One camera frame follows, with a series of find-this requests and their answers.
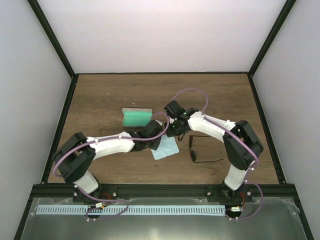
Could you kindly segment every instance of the wooden table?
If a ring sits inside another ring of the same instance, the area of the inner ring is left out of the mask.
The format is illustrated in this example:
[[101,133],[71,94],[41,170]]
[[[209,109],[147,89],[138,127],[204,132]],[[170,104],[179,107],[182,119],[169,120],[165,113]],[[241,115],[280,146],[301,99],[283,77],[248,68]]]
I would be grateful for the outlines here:
[[[258,184],[277,184],[277,175],[266,137],[245,74],[88,74],[80,75],[63,128],[59,146],[71,135],[83,132],[87,137],[118,134],[122,126],[122,108],[150,108],[163,111],[172,97],[184,88],[206,92],[209,105],[206,114],[237,122],[247,120],[264,146],[260,165],[249,180]],[[184,92],[178,103],[188,109],[202,109],[205,98],[196,91]],[[159,116],[157,120],[165,121]],[[150,149],[117,153],[95,160],[89,170],[101,183],[126,184],[220,184],[226,177],[230,162],[224,144],[213,137],[196,137],[192,149],[197,161],[191,161],[189,134],[177,141],[179,153],[155,160]],[[63,182],[50,174],[49,183]]]

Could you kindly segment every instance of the sunglasses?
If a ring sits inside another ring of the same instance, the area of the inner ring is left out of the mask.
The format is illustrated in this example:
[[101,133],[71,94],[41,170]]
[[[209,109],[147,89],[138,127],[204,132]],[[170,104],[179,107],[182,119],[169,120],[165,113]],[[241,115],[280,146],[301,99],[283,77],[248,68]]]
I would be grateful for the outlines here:
[[216,160],[216,161],[197,161],[197,155],[196,153],[192,150],[192,142],[194,140],[194,137],[198,137],[198,138],[208,138],[210,136],[199,136],[199,135],[190,135],[189,136],[189,154],[190,154],[190,158],[192,160],[192,162],[194,162],[195,164],[202,164],[202,163],[216,163],[219,161],[222,161],[223,158]]

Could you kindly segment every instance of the wooden tabletop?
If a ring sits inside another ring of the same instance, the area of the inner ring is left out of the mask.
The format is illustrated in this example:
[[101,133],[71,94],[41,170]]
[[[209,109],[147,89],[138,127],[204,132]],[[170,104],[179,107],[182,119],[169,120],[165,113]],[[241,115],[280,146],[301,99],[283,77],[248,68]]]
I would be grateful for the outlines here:
[[[185,88],[206,92],[209,105],[206,114],[222,120],[250,123],[264,146],[260,165],[249,180],[258,184],[277,184],[277,175],[266,137],[245,74],[88,74],[80,75],[65,121],[59,146],[74,133],[86,137],[118,134],[122,126],[122,108],[150,108],[163,112],[173,96]],[[188,108],[202,109],[205,98],[197,91],[187,91],[176,99]],[[156,118],[165,121],[165,117]],[[121,184],[220,184],[226,177],[230,162],[225,146],[213,137],[193,138],[192,150],[197,162],[191,161],[188,149],[189,132],[177,141],[179,153],[155,160],[150,149],[139,152],[116,153],[95,160],[89,171],[101,183]],[[49,183],[63,182],[50,174]]]

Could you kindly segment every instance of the white wall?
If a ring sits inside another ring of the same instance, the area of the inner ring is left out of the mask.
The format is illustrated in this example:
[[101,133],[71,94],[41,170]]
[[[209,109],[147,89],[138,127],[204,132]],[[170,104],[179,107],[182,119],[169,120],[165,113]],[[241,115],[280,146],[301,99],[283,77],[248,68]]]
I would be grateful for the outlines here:
[[12,240],[40,183],[70,84],[26,0],[0,1],[0,234]]
[[248,71],[285,0],[39,0],[76,73]]
[[320,239],[320,1],[297,1],[254,75],[286,179]]

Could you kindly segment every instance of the light blue cloth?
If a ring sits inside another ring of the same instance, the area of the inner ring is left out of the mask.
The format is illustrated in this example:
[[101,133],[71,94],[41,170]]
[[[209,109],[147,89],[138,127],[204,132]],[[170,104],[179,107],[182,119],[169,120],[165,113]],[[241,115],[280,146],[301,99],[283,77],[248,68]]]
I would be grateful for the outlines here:
[[152,154],[155,160],[163,159],[167,156],[179,153],[179,148],[176,143],[175,137],[167,137],[167,135],[161,136],[161,142],[157,150],[152,150]]

